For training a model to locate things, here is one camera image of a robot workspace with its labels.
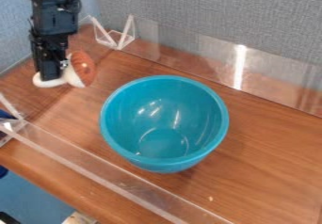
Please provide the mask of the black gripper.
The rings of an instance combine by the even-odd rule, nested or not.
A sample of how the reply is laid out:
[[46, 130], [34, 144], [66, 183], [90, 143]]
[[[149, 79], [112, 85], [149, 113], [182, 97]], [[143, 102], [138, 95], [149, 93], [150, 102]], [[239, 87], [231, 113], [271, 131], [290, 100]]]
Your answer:
[[40, 80], [50, 81], [60, 77], [60, 68], [68, 66], [68, 37], [78, 31], [78, 14], [82, 11], [82, 1], [31, 1], [31, 45], [34, 64], [36, 71], [40, 73]]

